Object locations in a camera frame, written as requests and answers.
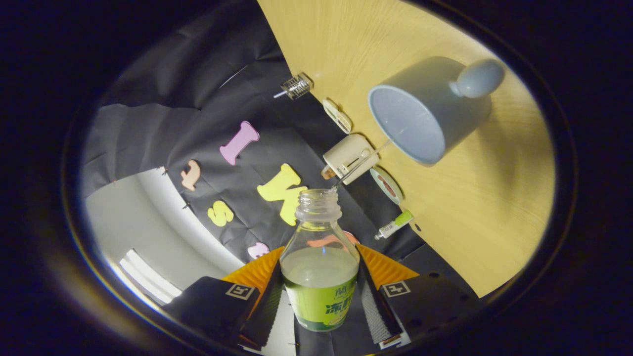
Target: light blue mug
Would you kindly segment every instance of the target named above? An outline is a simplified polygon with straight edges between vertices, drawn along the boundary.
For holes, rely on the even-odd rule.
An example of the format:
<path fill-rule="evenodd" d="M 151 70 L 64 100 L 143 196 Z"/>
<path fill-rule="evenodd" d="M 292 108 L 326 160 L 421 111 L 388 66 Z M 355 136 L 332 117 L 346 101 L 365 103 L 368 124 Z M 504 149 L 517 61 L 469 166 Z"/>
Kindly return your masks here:
<path fill-rule="evenodd" d="M 433 165 L 490 115 L 490 93 L 504 74 L 496 60 L 466 67 L 431 57 L 373 87 L 369 107 L 401 151 Z"/>

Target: wooden surface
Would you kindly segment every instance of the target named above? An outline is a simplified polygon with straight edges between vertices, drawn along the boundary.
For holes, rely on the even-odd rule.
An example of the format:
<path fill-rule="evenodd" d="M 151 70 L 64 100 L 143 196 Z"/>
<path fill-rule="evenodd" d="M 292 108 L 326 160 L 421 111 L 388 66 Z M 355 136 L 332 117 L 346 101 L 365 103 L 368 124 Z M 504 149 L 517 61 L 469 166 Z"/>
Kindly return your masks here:
<path fill-rule="evenodd" d="M 465 65 L 496 58 L 434 15 L 390 0 L 259 0 L 293 75 L 305 72 L 375 146 L 387 138 L 367 105 L 369 89 L 430 56 Z M 489 120 L 437 165 L 417 164 L 395 146 L 379 165 L 404 193 L 413 230 L 479 296 L 514 276 L 546 228 L 555 182 L 543 117 L 511 71 L 492 94 Z M 415 224 L 420 226 L 418 232 Z"/>

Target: white clip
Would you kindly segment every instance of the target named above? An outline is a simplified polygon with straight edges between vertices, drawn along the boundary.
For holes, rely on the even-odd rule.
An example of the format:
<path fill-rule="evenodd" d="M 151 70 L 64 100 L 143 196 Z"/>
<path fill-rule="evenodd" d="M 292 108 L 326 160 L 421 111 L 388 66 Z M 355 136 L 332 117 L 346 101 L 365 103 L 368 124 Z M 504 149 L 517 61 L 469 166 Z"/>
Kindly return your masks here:
<path fill-rule="evenodd" d="M 352 132 L 352 120 L 349 119 L 345 113 L 340 112 L 339 108 L 332 102 L 330 99 L 323 99 L 323 109 L 327 116 L 331 117 L 332 120 L 345 132 L 349 134 Z"/>

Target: plastic bottle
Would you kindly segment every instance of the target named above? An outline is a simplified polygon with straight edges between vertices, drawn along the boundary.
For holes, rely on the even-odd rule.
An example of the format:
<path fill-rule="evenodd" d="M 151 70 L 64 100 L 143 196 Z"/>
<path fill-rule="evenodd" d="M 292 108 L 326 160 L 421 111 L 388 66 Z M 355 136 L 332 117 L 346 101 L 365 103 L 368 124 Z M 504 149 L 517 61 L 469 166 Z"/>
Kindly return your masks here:
<path fill-rule="evenodd" d="M 341 326 L 356 286 L 360 256 L 337 223 L 342 216 L 337 200 L 332 189 L 301 192 L 299 226 L 280 257 L 294 315 L 310 331 Z"/>

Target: metal rod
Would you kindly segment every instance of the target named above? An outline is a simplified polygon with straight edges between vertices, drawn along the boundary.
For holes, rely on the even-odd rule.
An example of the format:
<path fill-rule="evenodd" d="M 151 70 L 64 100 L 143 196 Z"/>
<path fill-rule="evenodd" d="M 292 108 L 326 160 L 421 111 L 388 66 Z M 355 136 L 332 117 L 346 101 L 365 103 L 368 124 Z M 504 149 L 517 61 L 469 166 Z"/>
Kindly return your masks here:
<path fill-rule="evenodd" d="M 277 99 L 277 98 L 279 98 L 280 96 L 282 96 L 282 95 L 284 95 L 284 94 L 287 94 L 287 93 L 288 93 L 287 91 L 282 91 L 282 92 L 280 92 L 279 94 L 275 94 L 275 96 L 273 96 L 273 99 Z"/>

